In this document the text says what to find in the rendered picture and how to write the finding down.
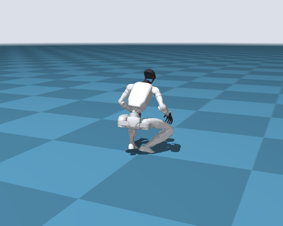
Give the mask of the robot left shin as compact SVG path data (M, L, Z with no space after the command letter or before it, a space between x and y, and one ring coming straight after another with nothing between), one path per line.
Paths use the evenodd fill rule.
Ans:
M128 134L129 134L129 142L134 144L135 138L136 138L136 129L128 129Z

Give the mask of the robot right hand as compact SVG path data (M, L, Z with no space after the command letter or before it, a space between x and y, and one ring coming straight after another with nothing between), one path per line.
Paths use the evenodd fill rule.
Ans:
M164 118L165 118L165 116L166 116L166 115L164 115ZM166 120L165 120L165 121L167 121L167 119L168 119L167 123L168 123L168 122L169 122L169 120L170 120L170 122L171 122L171 123L170 123L170 122L169 122L169 123L170 123L170 124L172 124L172 122L173 122L173 118L172 118L172 116L171 116L171 113L170 113L168 116L166 116L166 117L167 117L167 118L166 118Z

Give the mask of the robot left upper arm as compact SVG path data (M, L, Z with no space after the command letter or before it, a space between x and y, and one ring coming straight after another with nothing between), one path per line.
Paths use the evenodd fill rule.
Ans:
M125 104L126 104L125 100L129 97L133 85L134 84L128 84L127 85L126 90L123 92L123 94L121 95L120 99L118 100L118 104L120 106L125 106Z

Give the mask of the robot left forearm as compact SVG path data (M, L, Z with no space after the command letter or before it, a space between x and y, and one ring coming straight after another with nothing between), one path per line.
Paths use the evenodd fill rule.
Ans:
M127 102L126 102L125 106L122 106L122 108L125 108L125 109L126 109L126 110L128 110L129 112L131 112L131 111L132 111L132 110L129 108L129 106L128 106Z

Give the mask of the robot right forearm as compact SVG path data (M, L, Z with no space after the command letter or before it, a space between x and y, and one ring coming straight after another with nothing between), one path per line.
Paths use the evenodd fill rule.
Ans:
M162 113L164 113L166 116L168 116L171 112L168 110L168 108L166 107L166 105L164 104L165 106L165 111L162 111Z

